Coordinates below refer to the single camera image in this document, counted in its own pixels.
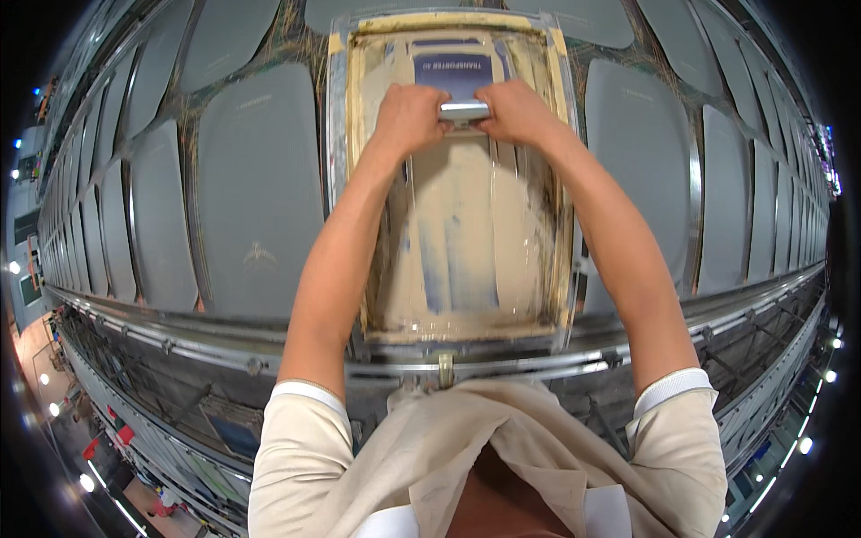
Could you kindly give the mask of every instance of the hand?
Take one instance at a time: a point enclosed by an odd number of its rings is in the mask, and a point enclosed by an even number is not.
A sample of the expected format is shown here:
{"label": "hand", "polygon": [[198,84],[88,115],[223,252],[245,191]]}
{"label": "hand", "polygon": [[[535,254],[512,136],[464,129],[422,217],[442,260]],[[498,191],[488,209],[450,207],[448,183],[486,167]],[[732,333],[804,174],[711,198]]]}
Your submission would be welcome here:
{"label": "hand", "polygon": [[376,129],[369,145],[391,154],[400,165],[409,155],[440,142],[452,129],[439,120],[439,108],[451,96],[430,86],[415,84],[388,87],[380,103]]}
{"label": "hand", "polygon": [[493,139],[537,147],[549,129],[564,125],[519,78],[478,88],[475,98],[487,103],[490,118],[474,126]]}

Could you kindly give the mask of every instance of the person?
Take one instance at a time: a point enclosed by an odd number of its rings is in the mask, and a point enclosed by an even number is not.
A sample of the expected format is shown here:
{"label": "person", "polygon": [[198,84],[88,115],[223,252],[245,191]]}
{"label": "person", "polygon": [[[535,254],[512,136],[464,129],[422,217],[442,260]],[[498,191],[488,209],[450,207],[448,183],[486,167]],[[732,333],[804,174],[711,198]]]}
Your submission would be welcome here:
{"label": "person", "polygon": [[264,412],[248,529],[264,536],[714,535],[726,474],[712,406],[660,249],[610,174],[524,82],[476,90],[494,139],[539,150],[564,183],[628,335],[632,460],[543,384],[469,380],[389,400],[354,459],[344,347],[389,186],[439,142],[449,96],[393,84],[350,182],[308,255]]}

